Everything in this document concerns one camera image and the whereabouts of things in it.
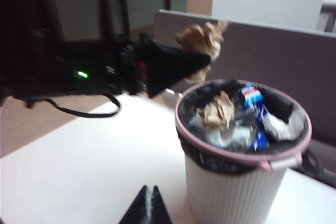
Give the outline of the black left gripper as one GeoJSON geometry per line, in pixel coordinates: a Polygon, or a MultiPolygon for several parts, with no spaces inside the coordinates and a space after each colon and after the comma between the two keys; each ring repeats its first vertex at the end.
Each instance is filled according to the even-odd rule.
{"type": "Polygon", "coordinates": [[[211,64],[209,55],[159,45],[146,33],[139,39],[117,38],[119,94],[146,92],[152,98],[211,64]]]}

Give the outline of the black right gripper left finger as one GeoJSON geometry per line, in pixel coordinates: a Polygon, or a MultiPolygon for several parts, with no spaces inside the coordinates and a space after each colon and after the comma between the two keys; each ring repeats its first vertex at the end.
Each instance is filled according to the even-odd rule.
{"type": "Polygon", "coordinates": [[[132,204],[123,215],[119,224],[122,223],[151,223],[152,222],[152,194],[147,185],[144,185],[132,204]]]}

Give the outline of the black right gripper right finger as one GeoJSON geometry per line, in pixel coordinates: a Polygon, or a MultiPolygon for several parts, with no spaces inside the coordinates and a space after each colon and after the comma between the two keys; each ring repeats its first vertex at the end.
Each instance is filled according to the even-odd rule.
{"type": "Polygon", "coordinates": [[[172,220],[165,206],[158,186],[153,187],[152,193],[152,223],[172,224],[172,220]]]}

